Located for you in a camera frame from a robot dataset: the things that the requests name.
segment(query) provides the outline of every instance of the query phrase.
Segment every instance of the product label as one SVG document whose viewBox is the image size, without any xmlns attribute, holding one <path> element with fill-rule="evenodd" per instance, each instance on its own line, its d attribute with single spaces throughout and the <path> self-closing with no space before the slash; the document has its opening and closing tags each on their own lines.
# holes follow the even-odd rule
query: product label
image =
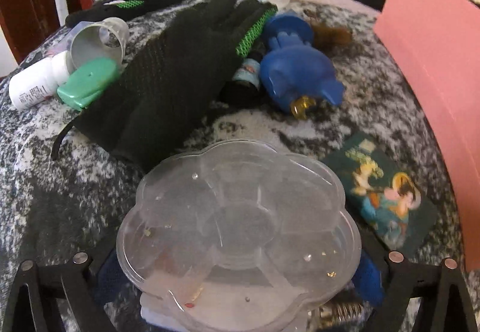
<svg viewBox="0 0 480 332">
<path fill-rule="evenodd" d="M 260 88 L 260 63 L 251 58 L 246 59 L 237 72 L 233 75 L 232 80 L 243 80 L 253 84 L 257 89 Z"/>
<path fill-rule="evenodd" d="M 37 104 L 50 96 L 44 86 L 34 86 L 27 92 L 20 94 L 18 99 L 22 104 Z"/>
</svg>

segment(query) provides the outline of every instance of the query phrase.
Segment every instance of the pink paper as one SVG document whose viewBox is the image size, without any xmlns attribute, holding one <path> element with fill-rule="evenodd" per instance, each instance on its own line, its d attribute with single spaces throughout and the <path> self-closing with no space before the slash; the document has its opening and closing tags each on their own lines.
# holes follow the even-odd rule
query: pink paper
<svg viewBox="0 0 480 332">
<path fill-rule="evenodd" d="M 466 268 L 480 268 L 480 9 L 467 0 L 387 0 L 374 31 L 435 133 L 457 200 Z"/>
</svg>

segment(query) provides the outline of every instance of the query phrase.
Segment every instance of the flower-shaped plastic lid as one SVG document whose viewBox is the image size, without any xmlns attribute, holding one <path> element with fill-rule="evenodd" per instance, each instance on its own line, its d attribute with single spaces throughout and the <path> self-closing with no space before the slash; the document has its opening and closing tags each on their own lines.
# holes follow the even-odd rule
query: flower-shaped plastic lid
<svg viewBox="0 0 480 332">
<path fill-rule="evenodd" d="M 189 331 L 280 331 L 351 279 L 358 229 L 337 176 L 231 140 L 164 160 L 117 237 L 127 277 Z"/>
</svg>

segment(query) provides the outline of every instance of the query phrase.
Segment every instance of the bed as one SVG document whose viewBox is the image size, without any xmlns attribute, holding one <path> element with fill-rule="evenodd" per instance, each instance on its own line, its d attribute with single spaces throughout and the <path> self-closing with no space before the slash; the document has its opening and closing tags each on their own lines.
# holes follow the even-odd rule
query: bed
<svg viewBox="0 0 480 332">
<path fill-rule="evenodd" d="M 186 0 L 129 22 L 130 41 L 124 61 L 130 62 L 177 11 L 200 1 Z M 224 139 L 248 138 L 322 160 L 355 131 L 366 132 L 412 175 L 439 211 L 439 219 L 415 260 L 438 264 L 449 256 L 462 265 L 462 234 L 445 163 L 412 90 L 373 33 L 377 13 L 351 0 L 292 0 L 287 8 L 299 14 L 314 11 L 328 25 L 352 30 L 354 43 L 335 50 L 332 57 L 338 79 L 346 88 L 344 103 L 338 108 L 322 103 L 307 121 L 299 121 L 269 104 L 237 110 L 213 102 L 202 127 L 193 131 L 179 151 L 200 150 Z M 41 59 L 67 31 L 61 28 L 47 39 L 10 76 Z M 50 265 L 94 246 L 119 226 L 134 205 L 142 178 L 140 172 L 110 158 L 76 130 L 67 135 L 59 159 L 52 162 L 53 141 L 76 112 L 56 99 L 18 112 L 8 95 L 9 79 L 0 83 L 1 314 L 22 260 Z M 465 280 L 480 325 L 480 271 L 465 274 Z M 139 297 L 139 291 L 128 284 L 106 305 L 119 332 L 158 330 L 140 317 Z M 414 314 L 412 306 L 403 330 L 409 330 Z M 76 331 L 66 305 L 64 317 L 67 331 Z"/>
</svg>

